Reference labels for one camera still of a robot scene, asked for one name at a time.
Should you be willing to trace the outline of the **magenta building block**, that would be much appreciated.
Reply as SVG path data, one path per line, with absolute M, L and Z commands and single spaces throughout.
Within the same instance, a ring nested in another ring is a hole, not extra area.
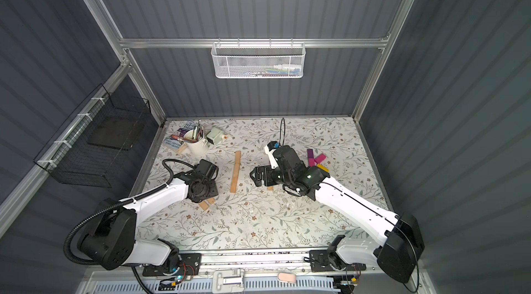
M 326 159 L 326 156 L 324 154 L 319 155 L 318 157 L 314 158 L 314 161 L 316 164 L 322 163 Z

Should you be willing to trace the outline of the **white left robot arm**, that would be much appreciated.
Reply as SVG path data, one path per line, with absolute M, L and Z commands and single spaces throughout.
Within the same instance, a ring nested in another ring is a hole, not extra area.
M 187 172 L 175 173 L 171 163 L 171 158 L 161 162 L 169 173 L 162 185 L 120 201 L 105 201 L 100 210 L 76 225 L 64 241 L 67 259 L 106 270 L 147 265 L 162 266 L 166 275 L 180 273 L 179 249 L 166 240 L 138 238 L 138 226 L 176 202 L 200 204 L 216 197 L 218 166 L 202 159 L 189 164 Z

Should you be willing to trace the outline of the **purple building block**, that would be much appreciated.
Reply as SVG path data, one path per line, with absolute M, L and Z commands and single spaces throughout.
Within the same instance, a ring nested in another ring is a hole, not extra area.
M 315 159 L 314 159 L 314 153 L 312 149 L 307 150 L 307 159 L 308 159 L 308 166 L 312 167 L 315 165 Z

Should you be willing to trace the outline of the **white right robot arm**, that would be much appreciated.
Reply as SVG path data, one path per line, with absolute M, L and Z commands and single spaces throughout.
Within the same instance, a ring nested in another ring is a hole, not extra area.
M 312 263 L 335 270 L 377 264 L 402 284 L 407 284 L 412 275 L 419 275 L 418 261 L 425 243 L 415 216 L 397 215 L 367 201 L 326 170 L 305 165 L 290 146 L 273 142 L 264 150 L 270 163 L 250 172 L 255 186 L 280 185 L 293 197 L 308 197 L 344 215 L 369 235 L 364 241 L 338 235 L 326 249 L 326 256 L 314 257 Z

